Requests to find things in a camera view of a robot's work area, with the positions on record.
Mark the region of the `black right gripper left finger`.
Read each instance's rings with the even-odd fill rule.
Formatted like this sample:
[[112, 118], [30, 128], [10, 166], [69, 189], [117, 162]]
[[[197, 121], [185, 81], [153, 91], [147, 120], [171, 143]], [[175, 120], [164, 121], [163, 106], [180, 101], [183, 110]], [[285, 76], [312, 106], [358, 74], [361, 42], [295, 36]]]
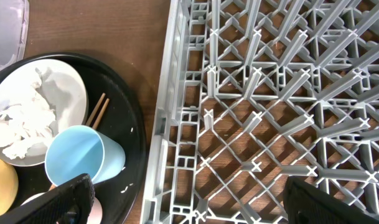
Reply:
[[89, 174], [80, 174], [0, 216], [0, 224], [86, 224], [95, 200]]

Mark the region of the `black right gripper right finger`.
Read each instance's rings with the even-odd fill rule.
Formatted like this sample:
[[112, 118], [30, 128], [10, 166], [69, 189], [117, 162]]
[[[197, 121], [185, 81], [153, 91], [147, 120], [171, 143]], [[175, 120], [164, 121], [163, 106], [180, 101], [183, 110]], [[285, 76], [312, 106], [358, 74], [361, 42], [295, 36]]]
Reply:
[[289, 224], [379, 224], [379, 220], [293, 176], [286, 181], [283, 204]]

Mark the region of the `yellow bowl with food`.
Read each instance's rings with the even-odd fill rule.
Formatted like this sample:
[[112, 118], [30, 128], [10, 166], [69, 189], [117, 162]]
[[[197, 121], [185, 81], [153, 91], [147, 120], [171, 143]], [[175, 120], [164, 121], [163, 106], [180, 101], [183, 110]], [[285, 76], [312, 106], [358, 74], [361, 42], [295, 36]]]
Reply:
[[13, 204], [19, 186], [15, 168], [0, 159], [0, 216]]

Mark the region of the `light blue cup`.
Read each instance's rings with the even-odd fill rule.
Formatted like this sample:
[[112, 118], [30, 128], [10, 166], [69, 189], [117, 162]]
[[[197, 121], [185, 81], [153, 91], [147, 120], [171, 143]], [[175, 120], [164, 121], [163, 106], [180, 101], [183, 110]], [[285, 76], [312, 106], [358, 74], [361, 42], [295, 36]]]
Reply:
[[45, 154], [45, 171], [56, 186], [81, 174], [99, 184], [116, 177], [125, 162], [125, 151], [117, 142], [88, 126], [76, 125], [52, 141]]

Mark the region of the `white tissue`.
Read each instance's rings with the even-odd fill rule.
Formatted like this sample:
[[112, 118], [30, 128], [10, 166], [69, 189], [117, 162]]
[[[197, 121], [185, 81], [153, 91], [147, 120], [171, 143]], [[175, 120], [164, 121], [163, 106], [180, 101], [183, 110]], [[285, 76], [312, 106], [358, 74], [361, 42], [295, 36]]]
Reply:
[[37, 91], [42, 84], [41, 71], [35, 69], [23, 84], [21, 93], [0, 111], [0, 148], [10, 159], [23, 159], [32, 146], [48, 147], [53, 140], [50, 125], [56, 121], [56, 115]]

